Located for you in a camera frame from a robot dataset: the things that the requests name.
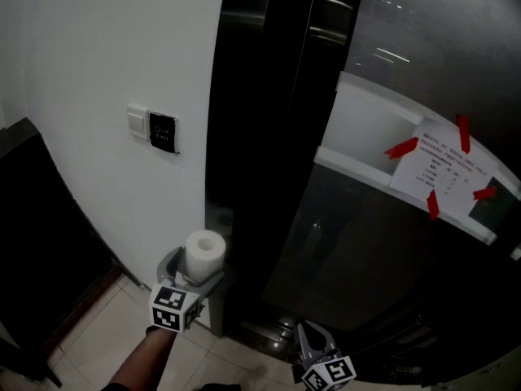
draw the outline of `glass panel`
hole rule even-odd
[[[410,138],[423,113],[453,123],[461,114],[472,136],[519,174],[519,24],[521,0],[361,0],[344,71],[367,91],[339,89],[322,147],[383,183],[396,168],[383,151]],[[485,230],[497,228],[519,194],[519,180],[501,167],[490,182],[496,201],[470,214]],[[349,175],[313,167],[265,289],[269,303],[350,332],[486,256],[487,244]]]

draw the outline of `tiled floor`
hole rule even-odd
[[[62,380],[62,391],[102,389],[132,352],[150,325],[148,291],[123,277],[69,332],[49,363]],[[296,391],[291,368],[228,338],[217,339],[199,325],[178,336],[159,391],[192,391],[207,383],[241,384],[243,391]],[[48,380],[28,382],[10,371],[0,372],[3,391],[57,390]],[[353,381],[346,391],[420,390]]]

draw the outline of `white paper notice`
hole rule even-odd
[[[476,203],[473,192],[487,187],[496,161],[475,145],[467,155],[456,130],[430,119],[423,119],[414,136],[418,145],[401,158],[390,187],[425,202],[434,190],[442,213],[468,216]]]

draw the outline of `toilet paper roll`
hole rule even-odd
[[[200,283],[222,268],[226,242],[214,231],[195,231],[186,240],[186,270]]]

